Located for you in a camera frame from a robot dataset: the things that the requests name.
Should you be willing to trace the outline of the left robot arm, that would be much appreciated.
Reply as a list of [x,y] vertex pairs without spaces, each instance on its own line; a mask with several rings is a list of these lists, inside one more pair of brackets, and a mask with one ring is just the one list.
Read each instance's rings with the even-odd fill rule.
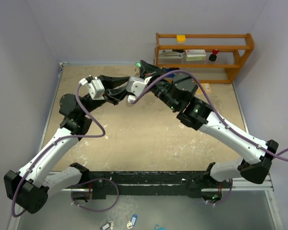
[[63,121],[51,140],[25,166],[4,176],[7,197],[12,201],[12,216],[19,217],[15,207],[31,214],[39,211],[47,199],[60,190],[76,185],[84,188],[89,183],[85,167],[74,163],[63,172],[50,176],[58,161],[83,138],[105,136],[104,127],[91,112],[105,103],[117,105],[126,96],[124,83],[129,77],[89,76],[79,81],[76,92],[60,99],[59,113]]

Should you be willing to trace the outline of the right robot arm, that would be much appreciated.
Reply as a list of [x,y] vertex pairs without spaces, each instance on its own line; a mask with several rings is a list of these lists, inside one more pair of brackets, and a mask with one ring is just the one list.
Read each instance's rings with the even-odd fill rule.
[[264,182],[273,158],[268,151],[275,153],[277,142],[251,136],[223,118],[210,100],[195,97],[200,84],[188,72],[180,69],[168,72],[143,60],[136,66],[140,78],[148,80],[145,91],[151,91],[172,112],[177,113],[177,119],[184,126],[212,136],[240,155],[234,161],[209,164],[204,173],[204,183],[208,187],[239,177],[254,184]]

